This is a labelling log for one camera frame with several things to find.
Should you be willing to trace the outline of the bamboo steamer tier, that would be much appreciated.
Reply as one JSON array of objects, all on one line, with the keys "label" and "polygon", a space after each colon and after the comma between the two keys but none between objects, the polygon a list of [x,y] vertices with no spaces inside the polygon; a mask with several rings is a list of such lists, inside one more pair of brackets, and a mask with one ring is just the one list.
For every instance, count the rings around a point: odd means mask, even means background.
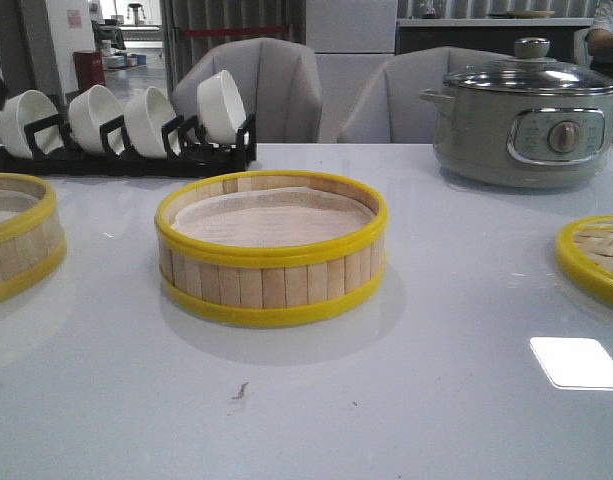
[{"label": "bamboo steamer tier", "polygon": [[64,259],[66,235],[52,185],[35,176],[0,173],[0,190],[30,194],[38,203],[0,223],[0,302],[30,288]]},{"label": "bamboo steamer tier", "polygon": [[[331,240],[286,247],[236,247],[190,238],[175,216],[197,201],[231,193],[310,187],[359,201],[375,217]],[[159,205],[155,226],[167,294],[185,309],[226,323],[293,326],[341,314],[367,300],[386,267],[383,196],[355,179],[301,170],[249,171],[188,184]]]}]

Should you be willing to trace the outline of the woven bamboo steamer lid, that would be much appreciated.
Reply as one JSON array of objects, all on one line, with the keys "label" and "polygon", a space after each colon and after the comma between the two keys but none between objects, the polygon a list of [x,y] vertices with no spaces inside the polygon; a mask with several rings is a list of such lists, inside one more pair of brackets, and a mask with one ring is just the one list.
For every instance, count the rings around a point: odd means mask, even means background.
[{"label": "woven bamboo steamer lid", "polygon": [[556,236],[555,259],[577,287],[613,307],[613,214],[563,226]]}]

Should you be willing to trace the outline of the white liner cloth centre tier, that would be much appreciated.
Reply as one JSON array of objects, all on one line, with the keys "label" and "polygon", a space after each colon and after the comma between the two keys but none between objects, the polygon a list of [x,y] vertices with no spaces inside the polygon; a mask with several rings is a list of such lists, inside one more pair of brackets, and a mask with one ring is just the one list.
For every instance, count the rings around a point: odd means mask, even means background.
[{"label": "white liner cloth centre tier", "polygon": [[177,232],[236,247],[286,247],[353,233],[375,217],[359,201],[310,187],[231,193],[197,201],[175,216]]}]

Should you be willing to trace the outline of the white liner cloth tier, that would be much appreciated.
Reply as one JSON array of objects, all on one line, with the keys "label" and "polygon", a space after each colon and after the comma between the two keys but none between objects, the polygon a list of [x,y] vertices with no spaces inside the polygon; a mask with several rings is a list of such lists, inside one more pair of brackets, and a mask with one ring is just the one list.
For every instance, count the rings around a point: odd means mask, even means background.
[{"label": "white liner cloth tier", "polygon": [[0,190],[0,223],[10,220],[38,203],[38,199],[24,192]]},{"label": "white liner cloth tier", "polygon": [[359,201],[310,187],[231,193],[197,201],[175,216],[177,232],[236,247],[286,247],[353,233],[375,217]]}]

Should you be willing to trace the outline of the black bowl rack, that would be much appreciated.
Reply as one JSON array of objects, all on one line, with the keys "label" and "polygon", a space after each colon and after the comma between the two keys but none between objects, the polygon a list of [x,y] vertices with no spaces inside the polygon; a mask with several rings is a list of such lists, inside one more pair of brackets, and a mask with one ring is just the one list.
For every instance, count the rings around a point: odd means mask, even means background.
[{"label": "black bowl rack", "polygon": [[23,129],[31,157],[12,156],[0,143],[0,172],[30,175],[130,176],[206,178],[247,169],[256,159],[256,117],[247,116],[237,130],[235,144],[208,142],[205,127],[196,116],[179,115],[161,129],[164,156],[146,158],[131,143],[123,116],[98,129],[102,153],[89,154],[74,140],[64,116],[57,113],[34,121]]}]

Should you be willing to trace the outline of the white bowl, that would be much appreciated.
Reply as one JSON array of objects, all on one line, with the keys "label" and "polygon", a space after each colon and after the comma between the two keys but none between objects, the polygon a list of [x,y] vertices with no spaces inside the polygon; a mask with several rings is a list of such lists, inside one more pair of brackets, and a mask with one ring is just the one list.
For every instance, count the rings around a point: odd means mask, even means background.
[{"label": "white bowl", "polygon": [[68,108],[72,135],[89,154],[104,155],[100,126],[124,114],[116,96],[105,86],[96,84],[75,97]]},{"label": "white bowl", "polygon": [[57,113],[49,97],[38,90],[27,90],[7,100],[0,112],[0,144],[14,157],[31,159],[24,127]]},{"label": "white bowl", "polygon": [[175,117],[170,101],[158,88],[148,87],[133,96],[125,106],[124,119],[135,150],[145,158],[165,158],[162,127]]},{"label": "white bowl", "polygon": [[202,81],[197,87],[197,105],[201,123],[212,143],[233,145],[246,120],[239,89],[227,70]]}]

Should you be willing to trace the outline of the grey chair left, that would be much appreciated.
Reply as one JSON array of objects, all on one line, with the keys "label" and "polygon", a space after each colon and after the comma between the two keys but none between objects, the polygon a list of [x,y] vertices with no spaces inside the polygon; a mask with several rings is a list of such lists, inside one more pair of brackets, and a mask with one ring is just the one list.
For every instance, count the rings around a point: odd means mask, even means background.
[{"label": "grey chair left", "polygon": [[322,88],[312,49],[273,38],[219,45],[173,88],[171,103],[176,113],[197,114],[197,86],[222,70],[232,75],[246,112],[256,117],[259,142],[318,141]]}]

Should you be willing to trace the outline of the white cabinet column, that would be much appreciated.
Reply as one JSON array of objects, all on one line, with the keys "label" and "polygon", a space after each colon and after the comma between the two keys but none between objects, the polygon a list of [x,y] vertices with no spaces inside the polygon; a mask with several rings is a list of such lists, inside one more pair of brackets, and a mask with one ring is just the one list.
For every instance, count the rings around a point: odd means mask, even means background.
[{"label": "white cabinet column", "polygon": [[322,86],[320,142],[336,141],[373,68],[394,55],[397,15],[396,1],[305,3],[305,44]]}]

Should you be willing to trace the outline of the red barrier belt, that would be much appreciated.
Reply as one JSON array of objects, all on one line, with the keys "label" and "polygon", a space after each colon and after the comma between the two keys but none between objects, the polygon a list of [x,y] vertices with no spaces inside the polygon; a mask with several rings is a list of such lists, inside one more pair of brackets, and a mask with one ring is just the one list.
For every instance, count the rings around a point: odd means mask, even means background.
[{"label": "red barrier belt", "polygon": [[180,29],[177,28],[180,36],[183,37],[230,37],[230,36],[253,36],[268,34],[285,34],[291,32],[291,25],[259,26],[259,27],[240,27],[240,28],[211,28],[211,29]]}]

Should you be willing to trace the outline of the grey electric cooking pot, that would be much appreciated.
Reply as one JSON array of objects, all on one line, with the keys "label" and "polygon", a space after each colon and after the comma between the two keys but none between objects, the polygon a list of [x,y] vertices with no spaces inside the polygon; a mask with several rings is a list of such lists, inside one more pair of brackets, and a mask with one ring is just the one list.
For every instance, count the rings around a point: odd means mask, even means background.
[{"label": "grey electric cooking pot", "polygon": [[484,183],[548,189],[580,185],[606,166],[613,93],[528,95],[443,86],[434,152],[452,173]]}]

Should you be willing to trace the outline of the dark counter with white top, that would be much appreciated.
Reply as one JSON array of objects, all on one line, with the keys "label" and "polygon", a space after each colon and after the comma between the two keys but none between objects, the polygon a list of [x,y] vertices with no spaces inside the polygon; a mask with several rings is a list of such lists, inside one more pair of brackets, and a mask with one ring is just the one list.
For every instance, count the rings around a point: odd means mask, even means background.
[{"label": "dark counter with white top", "polygon": [[397,55],[441,46],[512,54],[523,37],[550,40],[550,54],[571,60],[574,33],[589,27],[591,18],[537,19],[399,19],[395,36]]}]

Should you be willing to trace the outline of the red bin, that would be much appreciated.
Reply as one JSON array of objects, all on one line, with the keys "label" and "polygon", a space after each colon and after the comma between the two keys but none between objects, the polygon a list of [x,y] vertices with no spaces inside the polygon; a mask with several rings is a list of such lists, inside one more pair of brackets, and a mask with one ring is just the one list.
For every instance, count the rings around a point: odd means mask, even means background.
[{"label": "red bin", "polygon": [[102,55],[99,51],[75,51],[73,62],[80,92],[94,85],[105,85]]}]

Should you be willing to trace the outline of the glass pot lid with knob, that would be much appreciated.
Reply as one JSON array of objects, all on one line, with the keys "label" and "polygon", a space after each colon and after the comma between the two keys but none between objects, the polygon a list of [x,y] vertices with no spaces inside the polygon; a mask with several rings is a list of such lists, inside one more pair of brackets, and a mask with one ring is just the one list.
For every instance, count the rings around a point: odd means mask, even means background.
[{"label": "glass pot lid with knob", "polygon": [[613,78],[589,67],[548,57],[550,41],[525,37],[514,43],[514,56],[469,65],[445,77],[444,84],[482,91],[537,95],[613,93]]}]

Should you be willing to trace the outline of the white bowl far left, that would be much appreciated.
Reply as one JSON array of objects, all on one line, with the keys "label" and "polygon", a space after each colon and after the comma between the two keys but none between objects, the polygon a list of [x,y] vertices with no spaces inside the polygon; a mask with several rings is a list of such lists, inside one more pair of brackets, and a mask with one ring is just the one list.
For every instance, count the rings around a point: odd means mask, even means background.
[{"label": "white bowl far left", "polygon": [[24,127],[57,113],[49,97],[38,90],[27,90],[7,100],[0,112],[0,144],[14,157],[31,159]]}]

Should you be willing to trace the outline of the shallow plate on counter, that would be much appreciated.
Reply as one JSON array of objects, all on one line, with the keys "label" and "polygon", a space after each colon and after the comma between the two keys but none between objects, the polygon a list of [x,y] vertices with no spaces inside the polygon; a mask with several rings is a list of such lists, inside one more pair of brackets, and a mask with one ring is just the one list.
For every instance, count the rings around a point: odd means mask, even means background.
[{"label": "shallow plate on counter", "polygon": [[490,12],[487,18],[494,19],[545,19],[555,14],[552,10],[510,10],[504,12]]}]

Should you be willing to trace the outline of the seated person at right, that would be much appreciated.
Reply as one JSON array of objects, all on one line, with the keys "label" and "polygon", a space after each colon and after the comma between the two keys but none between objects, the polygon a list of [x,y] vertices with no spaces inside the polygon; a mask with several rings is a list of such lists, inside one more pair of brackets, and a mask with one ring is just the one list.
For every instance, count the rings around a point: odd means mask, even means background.
[{"label": "seated person at right", "polygon": [[585,41],[591,67],[613,77],[613,0],[598,2]]}]

